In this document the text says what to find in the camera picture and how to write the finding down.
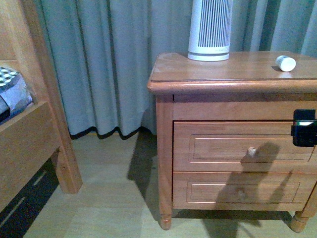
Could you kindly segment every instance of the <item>air purifier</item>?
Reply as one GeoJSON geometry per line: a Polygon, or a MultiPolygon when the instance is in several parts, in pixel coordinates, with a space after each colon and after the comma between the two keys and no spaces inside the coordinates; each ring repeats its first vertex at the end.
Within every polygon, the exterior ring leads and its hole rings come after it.
{"type": "Polygon", "coordinates": [[[229,58],[233,0],[194,0],[188,58],[220,61],[229,58]]]}

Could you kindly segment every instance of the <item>plaid pillow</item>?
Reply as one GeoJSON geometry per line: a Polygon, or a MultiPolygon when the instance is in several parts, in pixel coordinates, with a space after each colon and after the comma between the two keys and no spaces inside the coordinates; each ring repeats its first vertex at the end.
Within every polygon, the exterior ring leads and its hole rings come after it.
{"type": "Polygon", "coordinates": [[[19,72],[11,68],[0,67],[0,88],[6,86],[19,72]]]}

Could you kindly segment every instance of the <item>floor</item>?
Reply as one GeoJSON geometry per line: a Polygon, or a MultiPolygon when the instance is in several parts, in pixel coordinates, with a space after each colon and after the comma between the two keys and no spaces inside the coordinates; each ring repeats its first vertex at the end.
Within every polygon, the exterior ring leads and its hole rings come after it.
{"type": "Polygon", "coordinates": [[[292,212],[177,210],[169,231],[158,224],[156,137],[139,132],[73,141],[84,184],[56,189],[25,238],[313,238],[317,216],[297,234],[292,212]]]}

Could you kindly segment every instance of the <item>bottle cap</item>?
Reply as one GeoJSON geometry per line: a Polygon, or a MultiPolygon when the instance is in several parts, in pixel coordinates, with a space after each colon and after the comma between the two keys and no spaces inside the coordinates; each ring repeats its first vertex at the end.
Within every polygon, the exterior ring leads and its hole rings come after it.
{"type": "Polygon", "coordinates": [[[288,56],[279,56],[275,62],[277,66],[284,72],[292,71],[296,66],[296,61],[288,56]]]}

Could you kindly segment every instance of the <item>black device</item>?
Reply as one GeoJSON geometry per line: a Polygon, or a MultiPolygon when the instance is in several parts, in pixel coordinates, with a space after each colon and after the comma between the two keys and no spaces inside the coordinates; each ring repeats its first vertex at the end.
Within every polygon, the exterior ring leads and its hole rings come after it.
{"type": "Polygon", "coordinates": [[[317,120],[315,109],[296,109],[292,125],[293,144],[300,147],[317,145],[317,120]]]}

